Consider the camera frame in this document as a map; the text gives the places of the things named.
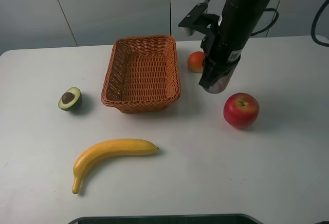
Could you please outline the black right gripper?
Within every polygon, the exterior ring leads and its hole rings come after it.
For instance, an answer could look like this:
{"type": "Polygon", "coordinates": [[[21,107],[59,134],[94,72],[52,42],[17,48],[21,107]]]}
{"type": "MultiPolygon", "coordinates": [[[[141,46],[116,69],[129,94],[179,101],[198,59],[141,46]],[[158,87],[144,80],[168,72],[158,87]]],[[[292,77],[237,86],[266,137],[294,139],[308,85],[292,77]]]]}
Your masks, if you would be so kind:
{"type": "Polygon", "coordinates": [[[210,0],[200,4],[200,25],[207,36],[199,85],[203,89],[226,89],[238,64],[241,50],[251,37],[270,0],[226,0],[220,16],[208,14],[210,0]]]}

